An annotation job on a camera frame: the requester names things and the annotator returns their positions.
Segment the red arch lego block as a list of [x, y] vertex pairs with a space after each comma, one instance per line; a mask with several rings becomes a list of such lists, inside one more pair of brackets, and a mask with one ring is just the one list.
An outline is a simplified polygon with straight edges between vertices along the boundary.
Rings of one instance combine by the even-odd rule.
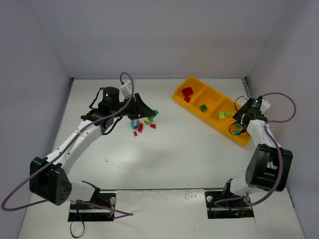
[[189, 103], [190, 102], [190, 97], [186, 96], [186, 97], [184, 97], [184, 100]]

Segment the red square lego block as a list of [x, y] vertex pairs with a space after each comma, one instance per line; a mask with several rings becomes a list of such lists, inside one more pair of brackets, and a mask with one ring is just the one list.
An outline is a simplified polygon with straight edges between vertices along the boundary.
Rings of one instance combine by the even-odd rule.
[[183, 88], [181, 92], [186, 97], [193, 94], [193, 89], [192, 87], [186, 87], [186, 88]]

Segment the green and lime lego stack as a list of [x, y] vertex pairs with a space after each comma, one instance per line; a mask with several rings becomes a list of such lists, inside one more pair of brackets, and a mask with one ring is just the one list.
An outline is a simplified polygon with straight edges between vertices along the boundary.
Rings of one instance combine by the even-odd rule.
[[145, 124], [150, 125], [152, 122], [153, 122], [152, 119], [149, 119], [149, 118], [145, 118], [145, 119], [144, 119], [144, 123], [145, 123]]

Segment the yellow divided sorting tray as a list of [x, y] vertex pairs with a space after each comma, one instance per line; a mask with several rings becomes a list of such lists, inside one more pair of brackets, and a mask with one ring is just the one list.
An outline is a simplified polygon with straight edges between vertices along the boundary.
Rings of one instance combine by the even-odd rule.
[[[189, 103], [184, 100], [185, 96], [181, 92], [186, 87], [192, 87], [193, 89], [193, 94], [189, 96]], [[236, 120], [233, 119], [233, 115], [236, 113], [235, 109], [240, 109], [241, 105], [194, 76], [188, 77], [179, 85], [172, 98], [238, 145], [245, 146], [251, 140], [251, 136], [246, 132], [239, 135], [234, 134], [236, 129], [241, 129], [235, 126]], [[207, 111], [202, 112], [200, 110], [201, 105], [206, 105]], [[231, 111], [232, 116], [225, 116], [225, 120], [219, 120], [218, 112], [225, 111]]]

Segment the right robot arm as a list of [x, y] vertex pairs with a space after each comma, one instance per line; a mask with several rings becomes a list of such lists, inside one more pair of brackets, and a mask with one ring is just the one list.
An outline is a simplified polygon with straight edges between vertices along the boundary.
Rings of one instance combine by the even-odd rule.
[[239, 133], [247, 133], [253, 140], [256, 149], [247, 166], [244, 177], [229, 179], [223, 188], [224, 197], [239, 197], [249, 190], [261, 189], [277, 192], [284, 190], [288, 179], [293, 154], [283, 149], [274, 139], [264, 113], [270, 107], [270, 102], [259, 97], [249, 98], [233, 118], [241, 126]]

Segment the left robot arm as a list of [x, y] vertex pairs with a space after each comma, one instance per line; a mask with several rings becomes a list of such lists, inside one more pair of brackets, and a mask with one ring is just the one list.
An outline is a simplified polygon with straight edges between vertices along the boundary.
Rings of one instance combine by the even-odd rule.
[[80, 125], [55, 151], [44, 158], [36, 157], [30, 164], [29, 189], [32, 193], [59, 206], [66, 201], [94, 201], [99, 188], [91, 183], [72, 183], [68, 173], [82, 153], [99, 137], [109, 133], [114, 119], [128, 117], [130, 120], [155, 116], [138, 93], [132, 98], [119, 100], [119, 89], [105, 87], [97, 108], [81, 116]]

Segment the light green lego brick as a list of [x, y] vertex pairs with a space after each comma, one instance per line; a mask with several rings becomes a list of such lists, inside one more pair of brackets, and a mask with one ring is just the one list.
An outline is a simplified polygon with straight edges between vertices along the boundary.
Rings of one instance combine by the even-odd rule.
[[219, 118], [219, 120], [225, 120], [225, 113], [224, 112], [218, 112], [218, 118]]

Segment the small green lego brick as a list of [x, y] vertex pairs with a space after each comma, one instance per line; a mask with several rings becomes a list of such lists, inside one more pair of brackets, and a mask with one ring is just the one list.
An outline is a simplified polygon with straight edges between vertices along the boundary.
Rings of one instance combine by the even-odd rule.
[[202, 112], [207, 111], [207, 106], [206, 106], [206, 105], [201, 105], [201, 106], [200, 106], [200, 110], [201, 110]]

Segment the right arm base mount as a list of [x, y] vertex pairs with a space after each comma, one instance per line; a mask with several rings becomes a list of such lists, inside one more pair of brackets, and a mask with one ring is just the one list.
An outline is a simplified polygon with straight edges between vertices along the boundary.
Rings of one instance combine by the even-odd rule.
[[242, 219], [242, 218], [253, 218], [254, 212], [251, 207], [249, 207], [244, 199], [220, 202], [217, 207], [215, 205], [216, 201], [226, 199], [226, 198], [236, 198], [237, 195], [229, 193], [223, 193], [222, 190], [205, 191], [206, 198], [206, 209], [208, 219]]

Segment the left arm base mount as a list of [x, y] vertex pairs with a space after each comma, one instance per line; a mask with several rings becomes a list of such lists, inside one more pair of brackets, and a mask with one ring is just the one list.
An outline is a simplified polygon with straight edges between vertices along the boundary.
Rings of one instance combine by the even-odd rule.
[[117, 194], [116, 192], [101, 191], [96, 206], [71, 204], [68, 213], [68, 222], [112, 222], [114, 220]]

